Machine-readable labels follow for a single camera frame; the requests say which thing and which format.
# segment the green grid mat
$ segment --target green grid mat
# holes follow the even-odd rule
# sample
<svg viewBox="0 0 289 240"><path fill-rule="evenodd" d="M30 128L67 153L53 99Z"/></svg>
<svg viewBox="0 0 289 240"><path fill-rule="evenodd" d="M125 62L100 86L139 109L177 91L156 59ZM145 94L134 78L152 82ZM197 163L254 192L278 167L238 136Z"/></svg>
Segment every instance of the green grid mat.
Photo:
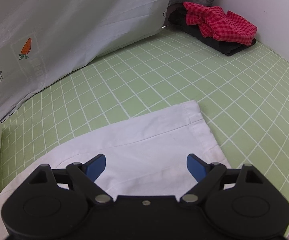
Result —
<svg viewBox="0 0 289 240"><path fill-rule="evenodd" d="M4 121L0 189L61 143L188 100L230 164L253 163L289 201L289 63L259 42L227 57L169 27L93 60Z"/></svg>

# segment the folded black fabric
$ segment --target folded black fabric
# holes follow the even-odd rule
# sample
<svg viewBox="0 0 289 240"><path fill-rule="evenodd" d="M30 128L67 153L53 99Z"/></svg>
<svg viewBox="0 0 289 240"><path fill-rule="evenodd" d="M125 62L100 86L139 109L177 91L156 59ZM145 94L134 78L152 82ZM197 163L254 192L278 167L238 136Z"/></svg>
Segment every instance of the folded black fabric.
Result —
<svg viewBox="0 0 289 240"><path fill-rule="evenodd" d="M213 38L207 37L204 38L201 34L201 31L198 25L187 25L185 16L187 14L187 10L182 5L181 7L177 8L174 12L172 12L169 16L169 22L178 28L180 28L183 32L190 34L193 37L196 37L199 41L203 42L204 44L210 46L213 49L227 55L232 56L250 46L254 45L257 40L253 39L252 44L250 46L246 46L244 44L240 44L237 42L228 42L228 41L217 41Z"/></svg>

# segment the red checkered cloth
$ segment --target red checkered cloth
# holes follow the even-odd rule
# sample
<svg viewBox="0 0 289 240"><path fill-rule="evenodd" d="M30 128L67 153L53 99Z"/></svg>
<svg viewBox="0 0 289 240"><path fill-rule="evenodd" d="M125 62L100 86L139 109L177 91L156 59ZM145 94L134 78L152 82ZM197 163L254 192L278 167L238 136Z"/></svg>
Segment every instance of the red checkered cloth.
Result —
<svg viewBox="0 0 289 240"><path fill-rule="evenodd" d="M251 45L257 27L242 16L221 7L207 7L192 2L184 2L187 9L187 25L198 25L203 37L211 37L217 41L234 41Z"/></svg>

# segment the white sheet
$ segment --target white sheet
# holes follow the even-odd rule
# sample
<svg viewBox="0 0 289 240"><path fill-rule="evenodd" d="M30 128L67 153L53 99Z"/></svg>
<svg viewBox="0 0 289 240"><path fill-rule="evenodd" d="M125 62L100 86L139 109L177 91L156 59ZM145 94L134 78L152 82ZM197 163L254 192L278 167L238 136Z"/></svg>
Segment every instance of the white sheet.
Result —
<svg viewBox="0 0 289 240"><path fill-rule="evenodd" d="M196 184L186 168L194 153L205 162L230 167L195 101L125 120L70 140L45 154L15 177L0 193L4 201L40 164L64 168L105 154L107 166L96 183L117 195L182 196ZM7 236L0 217L0 239Z"/></svg>
<svg viewBox="0 0 289 240"><path fill-rule="evenodd" d="M0 120L96 56L157 33L168 2L0 0Z"/></svg>

